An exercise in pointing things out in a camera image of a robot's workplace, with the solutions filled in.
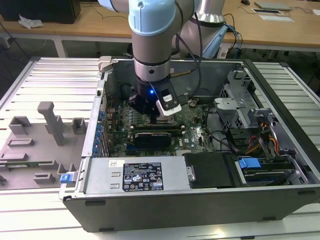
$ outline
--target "barcode sticker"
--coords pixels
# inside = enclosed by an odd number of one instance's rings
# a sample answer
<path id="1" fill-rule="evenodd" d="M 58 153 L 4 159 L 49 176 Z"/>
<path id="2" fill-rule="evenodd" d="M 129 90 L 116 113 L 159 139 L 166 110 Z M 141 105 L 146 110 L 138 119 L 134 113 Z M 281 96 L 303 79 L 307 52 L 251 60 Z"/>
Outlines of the barcode sticker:
<path id="1" fill-rule="evenodd" d="M 125 160 L 110 160 L 109 168 L 121 168 L 125 164 Z"/>

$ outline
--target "power supply label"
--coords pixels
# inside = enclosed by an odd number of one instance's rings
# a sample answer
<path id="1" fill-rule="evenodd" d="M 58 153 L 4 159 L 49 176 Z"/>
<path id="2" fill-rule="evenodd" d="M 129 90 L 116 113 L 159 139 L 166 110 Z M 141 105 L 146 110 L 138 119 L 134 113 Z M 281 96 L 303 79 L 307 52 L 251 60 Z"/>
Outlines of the power supply label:
<path id="1" fill-rule="evenodd" d="M 122 189 L 125 192 L 163 190 L 161 162 L 125 163 Z"/>

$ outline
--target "slotted metal platform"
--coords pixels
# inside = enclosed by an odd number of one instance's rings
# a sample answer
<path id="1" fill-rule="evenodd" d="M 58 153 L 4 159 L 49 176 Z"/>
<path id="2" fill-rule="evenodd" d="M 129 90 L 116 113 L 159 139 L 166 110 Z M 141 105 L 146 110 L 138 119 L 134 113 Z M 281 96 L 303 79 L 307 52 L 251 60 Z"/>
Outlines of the slotted metal platform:
<path id="1" fill-rule="evenodd" d="M 11 130 L 14 116 L 26 116 L 30 123 L 45 123 L 37 111 L 41 101 L 54 103 L 54 114 L 64 123 L 73 118 L 89 121 L 98 81 L 98 58 L 42 57 L 29 62 L 0 101 L 0 148 Z"/>
<path id="2" fill-rule="evenodd" d="M 276 62 L 255 62 L 254 64 L 320 150 L 320 98 L 290 67 L 283 67 Z M 263 106 L 268 108 L 261 93 L 256 91 L 256 95 Z"/>

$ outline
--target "black plastic cover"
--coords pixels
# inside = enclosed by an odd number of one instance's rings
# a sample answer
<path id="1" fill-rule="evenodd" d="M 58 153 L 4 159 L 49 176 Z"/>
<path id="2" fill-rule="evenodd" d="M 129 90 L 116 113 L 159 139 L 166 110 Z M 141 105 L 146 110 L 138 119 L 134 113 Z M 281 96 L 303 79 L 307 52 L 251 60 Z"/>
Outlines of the black plastic cover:
<path id="1" fill-rule="evenodd" d="M 187 167 L 193 167 L 192 189 L 244 187 L 235 165 L 234 155 L 220 152 L 189 153 L 184 156 Z"/>

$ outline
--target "sticker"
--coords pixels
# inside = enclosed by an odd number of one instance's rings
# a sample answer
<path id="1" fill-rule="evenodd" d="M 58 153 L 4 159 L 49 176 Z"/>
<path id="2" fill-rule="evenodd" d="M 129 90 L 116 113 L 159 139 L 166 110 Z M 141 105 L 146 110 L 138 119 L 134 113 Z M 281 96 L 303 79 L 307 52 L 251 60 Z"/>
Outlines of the sticker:
<path id="1" fill-rule="evenodd" d="M 125 164 L 125 160 L 110 160 L 109 168 L 120 168 Z"/>
<path id="2" fill-rule="evenodd" d="M 122 189 L 125 192 L 163 190 L 163 181 L 160 162 L 125 163 L 123 165 Z"/>

